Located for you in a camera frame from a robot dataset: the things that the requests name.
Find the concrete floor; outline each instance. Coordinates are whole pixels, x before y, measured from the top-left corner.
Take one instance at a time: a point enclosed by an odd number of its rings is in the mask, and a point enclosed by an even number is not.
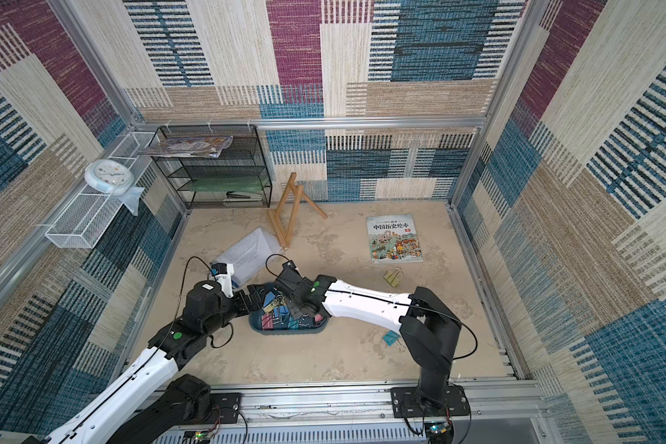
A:
[[[377,215],[411,213],[420,238],[424,262],[400,265],[404,272],[396,291],[412,293],[417,286],[434,291],[479,338],[479,350],[453,364],[452,376],[506,376],[498,347],[488,326],[484,309],[474,288],[462,250],[443,202],[399,201],[322,204],[328,219],[321,218],[307,204],[301,205],[295,238],[284,254],[299,267],[302,275],[336,276],[355,286],[391,291],[383,274],[389,265],[371,263],[365,218]],[[258,226],[269,232],[266,209],[196,209],[146,320],[135,351],[172,320],[178,305],[178,290],[187,258],[200,256],[212,261],[232,244]],[[281,270],[281,258],[269,261],[272,270]],[[186,293],[206,270],[191,261],[185,280]],[[273,277],[264,269],[252,282],[264,283]],[[185,304],[183,299],[180,310]],[[382,341],[386,329],[344,317],[332,318],[318,334],[265,336],[251,329],[246,317],[232,322],[234,337],[220,350],[206,347],[191,360],[183,373],[210,384],[239,384],[302,381],[361,381],[417,379],[419,367],[408,351],[388,347]],[[229,328],[215,335],[222,343]],[[471,350],[474,340],[462,331],[457,354]]]

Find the magazine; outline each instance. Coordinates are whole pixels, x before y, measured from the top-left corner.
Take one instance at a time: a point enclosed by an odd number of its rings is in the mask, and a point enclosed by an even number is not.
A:
[[[169,138],[136,152],[138,155],[160,155],[160,157],[211,157],[218,158],[234,137],[183,137]]]
[[[367,223],[373,263],[424,260],[412,215],[375,216]]]

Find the binder clip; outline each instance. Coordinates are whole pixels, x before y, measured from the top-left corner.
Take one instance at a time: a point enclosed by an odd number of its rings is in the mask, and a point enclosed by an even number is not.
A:
[[[388,271],[385,273],[385,280],[393,287],[400,285],[400,279],[404,276],[400,267],[397,267],[395,271]]]

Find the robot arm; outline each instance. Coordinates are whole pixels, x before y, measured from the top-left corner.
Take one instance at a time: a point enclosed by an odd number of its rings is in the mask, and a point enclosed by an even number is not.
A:
[[[188,292],[182,315],[161,328],[148,348],[118,379],[80,413],[49,434],[50,444],[150,443],[182,421],[205,421],[212,411],[209,385],[191,375],[172,382],[150,408],[129,416],[160,385],[171,379],[206,346],[208,337],[235,317],[263,308],[263,285],[233,292],[232,265],[212,266],[214,280]],[[420,366],[416,404],[422,410],[444,405],[444,391],[459,340],[460,321],[434,293],[384,293],[355,287],[332,276],[302,277],[284,263],[275,280],[291,315],[354,317],[400,333]],[[38,444],[28,438],[23,444]]]
[[[462,323],[431,290],[382,293],[324,275],[311,281],[298,273],[292,261],[283,264],[275,282],[293,317],[354,317],[401,334],[420,366],[418,404],[424,410],[443,406]]]

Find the metal bracket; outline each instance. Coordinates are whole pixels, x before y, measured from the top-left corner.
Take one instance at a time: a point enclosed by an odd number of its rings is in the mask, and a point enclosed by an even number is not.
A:
[[[184,426],[192,424],[209,424],[217,421],[217,408],[219,407],[219,423],[220,424],[237,424],[239,414],[239,406],[241,405],[241,393],[211,393],[209,394],[209,404],[212,406],[212,414],[204,419],[184,421]]]
[[[445,417],[447,415],[446,408],[422,412],[422,408],[417,400],[416,387],[390,388],[390,395],[392,397],[392,410],[395,418],[422,418],[423,416],[429,418],[432,416]],[[471,412],[466,393],[460,386],[447,387],[444,404],[449,409],[449,416],[468,416]]]

